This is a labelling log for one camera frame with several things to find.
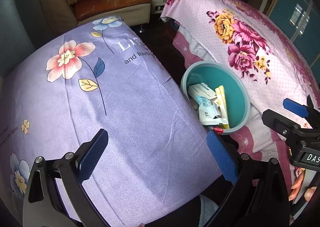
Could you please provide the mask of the purple floral bed sheet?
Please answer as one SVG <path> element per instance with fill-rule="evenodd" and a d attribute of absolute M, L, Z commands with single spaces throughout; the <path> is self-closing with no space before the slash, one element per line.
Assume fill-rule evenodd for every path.
<path fill-rule="evenodd" d="M 100 130 L 108 146 L 84 188 L 111 226 L 157 220 L 221 171 L 180 88 L 124 22 L 48 42 L 4 80 L 1 199 L 21 221 L 36 157 L 58 159 Z"/>

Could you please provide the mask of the blue white sachet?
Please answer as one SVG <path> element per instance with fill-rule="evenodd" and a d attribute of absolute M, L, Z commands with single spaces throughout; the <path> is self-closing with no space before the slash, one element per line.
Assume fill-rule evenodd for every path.
<path fill-rule="evenodd" d="M 198 102 L 199 121 L 204 126 L 222 125 L 219 104 L 217 98 L 208 100 L 200 97 Z"/>

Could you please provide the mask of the orange brown seat cushion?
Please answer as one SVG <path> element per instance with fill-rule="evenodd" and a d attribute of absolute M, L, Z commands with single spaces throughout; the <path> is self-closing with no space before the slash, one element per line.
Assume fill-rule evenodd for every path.
<path fill-rule="evenodd" d="M 134 5 L 151 3 L 151 0 L 79 0 L 73 7 L 78 21 L 93 17 L 103 12 L 114 11 Z"/>

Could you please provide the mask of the teal trash bin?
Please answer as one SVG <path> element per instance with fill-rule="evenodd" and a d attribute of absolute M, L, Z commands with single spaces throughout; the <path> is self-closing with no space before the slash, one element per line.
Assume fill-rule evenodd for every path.
<path fill-rule="evenodd" d="M 180 86 L 184 95 L 188 95 L 189 86 L 198 83 L 205 83 L 212 90 L 220 85 L 224 87 L 230 128 L 224 129 L 223 135 L 240 130 L 249 118 L 251 103 L 239 77 L 219 63 L 199 61 L 192 64 L 182 76 Z"/>

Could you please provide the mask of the yellow white striped wrapper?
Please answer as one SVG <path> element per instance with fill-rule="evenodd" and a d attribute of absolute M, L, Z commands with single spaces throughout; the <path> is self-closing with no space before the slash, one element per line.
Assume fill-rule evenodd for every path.
<path fill-rule="evenodd" d="M 226 97 L 225 97 L 225 89 L 223 85 L 217 87 L 215 89 L 217 103 L 219 104 L 220 114 L 222 118 L 222 126 L 224 129 L 229 129 L 229 120 L 227 113 L 227 105 L 226 105 Z"/>

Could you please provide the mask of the beige sofa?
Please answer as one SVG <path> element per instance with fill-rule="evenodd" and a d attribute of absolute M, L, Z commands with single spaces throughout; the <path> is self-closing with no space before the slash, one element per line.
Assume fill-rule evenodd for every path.
<path fill-rule="evenodd" d="M 119 16 L 127 25 L 150 21 L 151 0 L 40 0 L 54 36 L 105 16 Z"/>

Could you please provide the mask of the white medicine box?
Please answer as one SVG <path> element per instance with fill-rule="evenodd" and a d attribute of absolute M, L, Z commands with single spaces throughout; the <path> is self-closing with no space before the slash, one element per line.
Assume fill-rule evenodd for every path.
<path fill-rule="evenodd" d="M 200 97 L 213 100 L 216 98 L 216 92 L 208 87 L 205 83 L 198 83 L 188 87 L 187 93 L 192 97 L 193 100 L 198 102 Z"/>

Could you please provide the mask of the pink floral quilt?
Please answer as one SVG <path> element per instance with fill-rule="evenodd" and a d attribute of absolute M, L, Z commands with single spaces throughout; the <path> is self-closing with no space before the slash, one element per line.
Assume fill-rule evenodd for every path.
<path fill-rule="evenodd" d="M 290 164 L 284 138 L 261 116 L 272 109 L 307 128 L 308 122 L 286 110 L 283 101 L 311 99 L 319 108 L 318 83 L 297 48 L 268 17 L 239 0 L 167 0 L 161 18 L 179 24 L 173 44 L 186 67 L 215 61 L 242 80 L 251 109 L 245 125 L 231 136 L 253 159 L 276 157 L 291 187 L 300 170 Z"/>

